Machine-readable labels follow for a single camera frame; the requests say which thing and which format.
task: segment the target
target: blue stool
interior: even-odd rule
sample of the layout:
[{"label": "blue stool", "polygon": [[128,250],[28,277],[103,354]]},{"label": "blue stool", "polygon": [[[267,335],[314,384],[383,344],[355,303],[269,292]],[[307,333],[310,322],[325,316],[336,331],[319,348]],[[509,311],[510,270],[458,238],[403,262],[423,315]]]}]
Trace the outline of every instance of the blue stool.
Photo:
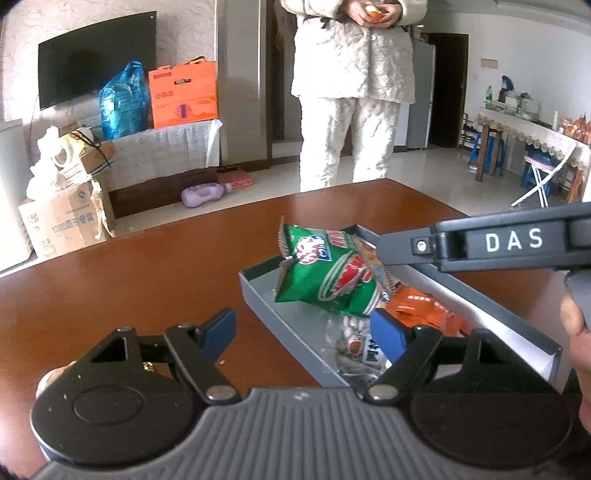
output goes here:
[{"label": "blue stool", "polygon": [[[526,153],[531,158],[538,160],[540,162],[546,163],[551,167],[554,167],[554,162],[552,162],[552,156],[550,154],[542,152],[539,148],[530,147],[529,145],[525,148]],[[523,169],[523,174],[521,175],[521,186],[523,188],[528,188],[530,185],[536,185],[534,171],[531,168],[531,165],[526,163]],[[550,197],[552,192],[552,182],[549,181],[546,185],[544,185],[544,192],[546,193],[546,197]]]},{"label": "blue stool", "polygon": [[[478,155],[480,153],[480,148],[478,148],[478,141],[482,138],[482,134],[478,132],[476,134],[476,138],[474,139],[474,147],[472,148],[472,153],[470,154],[470,160],[468,160],[468,165],[471,165],[474,161],[478,161]],[[492,161],[492,150],[495,145],[495,137],[488,137],[488,146],[486,148],[486,158],[484,160],[484,173],[488,173],[491,169],[491,161]],[[505,166],[505,140],[501,140],[501,146],[499,149],[499,158],[496,161],[496,168],[500,169],[501,175],[503,175],[503,167]]]}]

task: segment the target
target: human hand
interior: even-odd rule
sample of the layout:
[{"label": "human hand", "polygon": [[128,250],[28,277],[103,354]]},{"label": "human hand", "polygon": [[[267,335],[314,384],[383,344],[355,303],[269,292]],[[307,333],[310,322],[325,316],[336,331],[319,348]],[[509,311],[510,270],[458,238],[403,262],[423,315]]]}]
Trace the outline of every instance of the human hand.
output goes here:
[{"label": "human hand", "polygon": [[372,28],[376,26],[376,23],[367,13],[365,9],[367,5],[373,5],[373,3],[369,0],[345,0],[341,5],[341,10],[360,27]]},{"label": "human hand", "polygon": [[385,13],[385,15],[379,22],[373,24],[374,27],[378,28],[390,28],[402,18],[402,14],[404,13],[402,10],[402,5],[400,4],[380,5],[379,9]]},{"label": "human hand", "polygon": [[585,328],[583,312],[569,294],[560,304],[560,319],[570,335],[570,359],[583,393],[579,416],[585,430],[591,433],[591,332]]}]

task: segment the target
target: white folding chair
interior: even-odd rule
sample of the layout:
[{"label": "white folding chair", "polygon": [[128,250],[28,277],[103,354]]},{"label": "white folding chair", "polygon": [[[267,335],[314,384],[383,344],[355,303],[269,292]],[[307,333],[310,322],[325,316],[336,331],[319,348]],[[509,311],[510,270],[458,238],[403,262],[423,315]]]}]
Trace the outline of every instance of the white folding chair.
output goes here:
[{"label": "white folding chair", "polygon": [[[554,176],[556,176],[556,174],[562,169],[562,167],[564,167],[567,164],[567,162],[569,161],[569,158],[573,154],[575,148],[576,148],[576,143],[573,144],[572,149],[570,149],[569,152],[567,152],[567,154],[564,156],[563,161],[561,161],[555,167],[553,167],[552,165],[548,165],[546,163],[540,162],[538,160],[535,160],[531,157],[524,157],[525,161],[531,165],[531,169],[534,172],[535,187],[533,189],[531,189],[529,192],[527,192],[525,195],[523,195],[523,197],[521,197],[519,200],[514,202],[513,205],[511,205],[511,206],[516,207],[521,202],[523,202],[525,199],[531,197],[535,192],[538,192],[538,195],[540,196],[541,207],[542,208],[547,207],[548,206],[548,197],[546,196],[544,186],[550,180],[552,180],[552,178]],[[542,175],[540,172],[544,172],[547,175],[542,179]]]}]

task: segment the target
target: candy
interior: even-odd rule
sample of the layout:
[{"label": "candy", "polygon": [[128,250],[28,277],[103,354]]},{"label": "candy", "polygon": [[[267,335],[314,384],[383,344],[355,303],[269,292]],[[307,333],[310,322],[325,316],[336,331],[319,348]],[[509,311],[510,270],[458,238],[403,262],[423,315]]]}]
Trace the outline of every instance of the candy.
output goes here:
[{"label": "candy", "polygon": [[385,309],[408,327],[429,325],[441,330],[445,336],[458,336],[466,324],[460,316],[431,295],[406,285],[400,285],[396,289]]},{"label": "candy", "polygon": [[369,320],[331,312],[324,358],[356,390],[365,390],[386,370],[388,359],[372,339]]},{"label": "candy", "polygon": [[367,244],[346,232],[282,222],[279,248],[285,260],[275,289],[277,302],[304,301],[325,310],[368,316],[389,299],[393,283],[388,283],[383,265],[375,253],[372,257]]}]

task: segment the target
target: doorway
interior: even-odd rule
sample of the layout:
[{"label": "doorway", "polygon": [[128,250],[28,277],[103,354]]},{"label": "doorway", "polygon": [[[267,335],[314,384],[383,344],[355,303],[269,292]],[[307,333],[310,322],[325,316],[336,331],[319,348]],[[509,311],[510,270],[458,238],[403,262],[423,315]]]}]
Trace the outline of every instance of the doorway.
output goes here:
[{"label": "doorway", "polygon": [[429,33],[436,47],[433,116],[429,143],[455,148],[462,129],[468,76],[469,37],[456,33]]}]

